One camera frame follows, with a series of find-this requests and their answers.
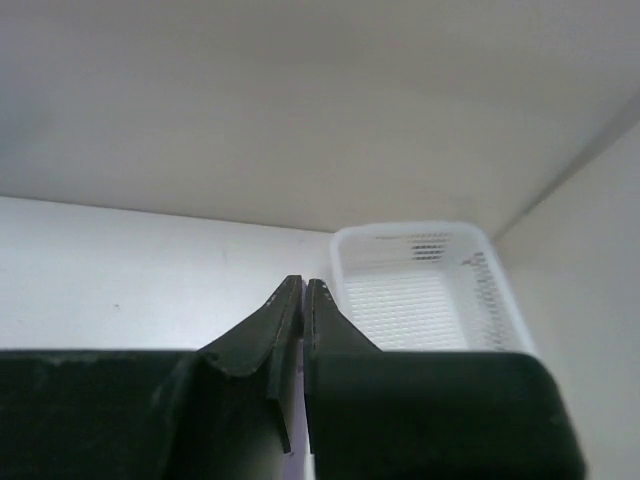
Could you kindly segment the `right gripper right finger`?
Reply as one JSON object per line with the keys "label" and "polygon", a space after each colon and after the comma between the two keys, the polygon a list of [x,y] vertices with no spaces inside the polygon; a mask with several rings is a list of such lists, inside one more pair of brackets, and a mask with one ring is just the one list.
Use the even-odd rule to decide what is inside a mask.
{"label": "right gripper right finger", "polygon": [[393,352],[308,283],[304,396],[319,479],[582,479],[559,388],[535,357]]}

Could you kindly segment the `purple t shirt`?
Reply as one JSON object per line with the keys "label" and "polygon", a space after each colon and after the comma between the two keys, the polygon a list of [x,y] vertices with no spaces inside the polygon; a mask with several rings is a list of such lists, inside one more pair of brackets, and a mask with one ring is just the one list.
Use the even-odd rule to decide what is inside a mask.
{"label": "purple t shirt", "polygon": [[293,400],[293,429],[290,436],[291,451],[283,463],[284,480],[315,480],[314,458],[310,452],[308,424],[304,399],[303,341],[296,351],[296,371]]}

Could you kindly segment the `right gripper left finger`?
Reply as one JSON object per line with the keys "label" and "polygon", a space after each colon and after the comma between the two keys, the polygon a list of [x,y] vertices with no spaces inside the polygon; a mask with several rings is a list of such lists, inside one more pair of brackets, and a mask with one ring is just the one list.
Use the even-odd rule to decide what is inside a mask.
{"label": "right gripper left finger", "polygon": [[303,281],[189,350],[5,350],[5,479],[278,479],[295,433]]}

